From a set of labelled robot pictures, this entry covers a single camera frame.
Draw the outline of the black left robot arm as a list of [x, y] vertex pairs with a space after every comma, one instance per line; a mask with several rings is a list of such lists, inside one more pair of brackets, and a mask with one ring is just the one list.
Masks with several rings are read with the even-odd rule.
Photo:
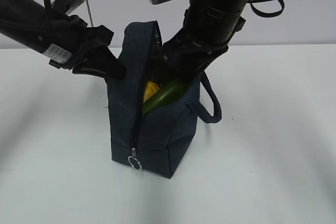
[[46, 56], [57, 69], [123, 79], [126, 68], [109, 49], [113, 31], [72, 12], [88, 0], [1, 0], [1, 34]]

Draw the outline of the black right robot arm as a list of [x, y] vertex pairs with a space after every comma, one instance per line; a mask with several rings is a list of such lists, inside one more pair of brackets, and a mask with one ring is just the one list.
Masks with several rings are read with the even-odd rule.
[[241, 29], [248, 0], [191, 0], [182, 29], [163, 45], [163, 60], [179, 76], [204, 71], [228, 51], [229, 41]]

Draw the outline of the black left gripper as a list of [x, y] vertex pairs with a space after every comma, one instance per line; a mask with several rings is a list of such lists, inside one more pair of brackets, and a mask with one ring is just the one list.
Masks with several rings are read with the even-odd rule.
[[73, 74], [121, 80], [127, 70], [108, 46], [114, 32], [104, 25], [88, 27], [77, 15], [48, 22], [48, 59]]

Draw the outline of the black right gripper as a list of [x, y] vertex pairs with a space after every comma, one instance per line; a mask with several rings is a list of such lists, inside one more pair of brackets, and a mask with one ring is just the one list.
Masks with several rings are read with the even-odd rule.
[[244, 26], [246, 20], [241, 13], [188, 8], [183, 27], [162, 46], [163, 61], [180, 76], [204, 71], [228, 50], [230, 40]]

